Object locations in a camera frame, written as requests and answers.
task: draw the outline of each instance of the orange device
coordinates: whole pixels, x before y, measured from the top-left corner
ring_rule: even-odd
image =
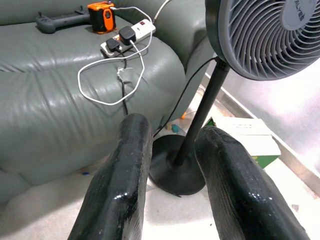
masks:
[[[105,34],[116,28],[114,11],[110,9],[114,6],[111,1],[96,2],[87,6],[94,32]]]

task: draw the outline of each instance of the cardboard box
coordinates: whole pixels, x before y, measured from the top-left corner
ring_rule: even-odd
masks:
[[[261,119],[220,116],[214,120],[211,117],[207,125],[215,125],[238,140],[262,168],[281,155],[270,129]]]

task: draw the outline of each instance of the electric fan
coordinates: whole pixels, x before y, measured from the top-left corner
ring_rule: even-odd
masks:
[[[174,195],[190,195],[205,181],[194,141],[230,67],[256,81],[293,75],[320,57],[320,0],[206,0],[206,29],[216,67],[186,136],[153,143],[151,180]]]

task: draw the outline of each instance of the black plug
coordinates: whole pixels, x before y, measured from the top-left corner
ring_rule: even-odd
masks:
[[[119,51],[120,42],[118,42],[117,40],[110,38],[105,43],[106,43],[106,46],[108,47],[108,49],[110,50],[110,52],[113,53],[115,51]]]
[[[120,40],[123,42],[124,45],[129,46],[132,42],[135,42],[137,40],[135,31],[129,27],[125,26],[119,31]]]

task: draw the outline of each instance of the white cable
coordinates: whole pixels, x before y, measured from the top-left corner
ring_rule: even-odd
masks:
[[[150,21],[150,23],[152,22],[151,20],[151,17],[146,14],[145,12],[143,12],[142,10],[140,10],[139,8],[135,7],[135,6],[130,6],[130,7],[119,7],[119,8],[116,8],[116,7],[111,7],[112,10],[127,10],[127,9],[136,9],[137,11],[139,11],[140,13],[142,13],[143,15],[145,15],[148,20]],[[142,76],[145,72],[145,63],[144,63],[144,60],[142,58],[142,55],[141,55],[141,52],[143,52],[144,50],[146,50],[147,48],[149,48],[149,46],[151,45],[151,41],[152,41],[152,35],[153,35],[153,31],[151,30],[150,31],[150,39],[149,39],[149,42],[147,44],[147,46],[141,50],[139,50],[137,48],[137,46],[135,45],[135,43],[133,41],[130,41],[130,43],[132,44],[132,46],[135,48],[136,52],[129,55],[129,56],[125,56],[125,57],[114,57],[114,58],[107,58],[107,59],[101,59],[101,60],[98,60],[98,61],[94,61],[94,62],[91,62],[85,66],[83,66],[79,71],[78,71],[78,74],[77,74],[77,80],[78,80],[78,88],[80,90],[80,93],[87,99],[95,102],[95,103],[99,103],[99,104],[103,104],[103,105],[107,105],[107,106],[114,106],[114,105],[117,105],[119,103],[121,103],[123,100],[127,99],[129,96],[131,96],[138,88],[139,84],[140,84],[140,81],[142,79]],[[101,64],[101,63],[104,63],[104,62],[108,62],[108,61],[111,61],[111,60],[125,60],[125,59],[129,59],[135,55],[139,55],[140,56],[140,60],[141,60],[141,64],[142,64],[142,71],[141,71],[141,74],[139,76],[139,79],[136,83],[136,86],[134,87],[134,89],[129,92],[126,96],[124,96],[123,98],[121,98],[120,100],[118,101],[115,101],[115,102],[112,102],[112,103],[108,103],[108,102],[104,102],[104,101],[99,101],[97,99],[94,99],[90,96],[88,96],[87,94],[85,94],[85,92],[83,91],[82,87],[81,87],[81,80],[80,80],[80,74],[90,68],[90,67],[93,67],[94,65],[98,65],[98,64]]]
[[[153,22],[155,23],[155,21],[158,19],[159,14],[161,13],[162,9],[164,9],[165,5],[167,5],[167,3],[169,3],[171,0],[165,0],[164,3],[161,5],[161,7],[159,8],[158,12],[156,13],[156,15],[154,16]]]

